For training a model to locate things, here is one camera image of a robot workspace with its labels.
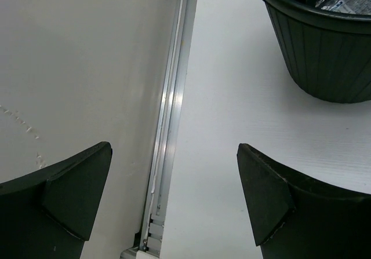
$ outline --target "black trash can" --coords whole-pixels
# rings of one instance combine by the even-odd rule
[[[263,0],[294,81],[335,103],[371,100],[371,16]]]

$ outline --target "white table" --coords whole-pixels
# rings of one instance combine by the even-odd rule
[[[331,104],[291,79],[261,0],[198,0],[162,259],[261,258],[239,143],[371,193],[371,102]]]

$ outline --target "silver metal strip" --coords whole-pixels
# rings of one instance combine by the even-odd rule
[[[141,250],[152,254],[160,252],[156,241],[162,240],[168,205],[196,4],[197,0],[179,0],[173,28],[140,243]]]

